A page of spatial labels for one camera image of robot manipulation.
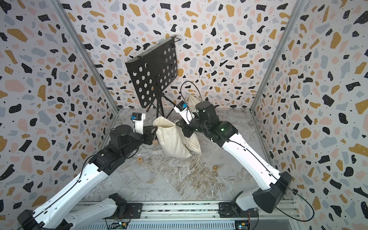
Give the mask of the cream cloth bag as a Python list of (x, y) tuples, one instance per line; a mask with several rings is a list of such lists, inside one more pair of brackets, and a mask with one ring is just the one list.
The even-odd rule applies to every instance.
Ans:
[(192, 156), (182, 143), (175, 123), (165, 117), (158, 117), (153, 125), (158, 128), (156, 136), (166, 156), (182, 159)]
[(199, 144), (198, 137), (195, 133), (193, 133), (190, 137), (184, 136), (182, 131), (179, 131), (180, 139), (182, 143), (186, 146), (186, 148), (197, 155), (202, 154), (202, 150)]
[(189, 110), (191, 113), (196, 113), (196, 105), (200, 103), (201, 101), (196, 98), (194, 95), (187, 94), (186, 101), (189, 106)]

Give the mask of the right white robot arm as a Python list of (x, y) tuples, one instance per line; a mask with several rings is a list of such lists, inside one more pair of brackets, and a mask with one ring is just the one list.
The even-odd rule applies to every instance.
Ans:
[(181, 116), (176, 125), (185, 137), (194, 133), (204, 134), (210, 141), (230, 153), (253, 177), (258, 188), (235, 198), (237, 207), (242, 210), (260, 208), (272, 213), (285, 196), (292, 177), (289, 172), (280, 172), (268, 164), (245, 141), (238, 129), (229, 121), (221, 121), (214, 105), (208, 101), (198, 103), (191, 113), (188, 105), (181, 101), (174, 108)]

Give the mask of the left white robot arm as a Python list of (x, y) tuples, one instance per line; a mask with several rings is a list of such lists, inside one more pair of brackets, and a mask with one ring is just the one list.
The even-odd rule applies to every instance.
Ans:
[(18, 216), (21, 230), (81, 230), (101, 219), (130, 216), (127, 201), (119, 194), (83, 210), (72, 209), (101, 181), (110, 176), (143, 144), (151, 145), (156, 126), (143, 127), (135, 133), (129, 125), (119, 125), (110, 131), (110, 142), (88, 157), (81, 172), (46, 203), (35, 210), (25, 210)]

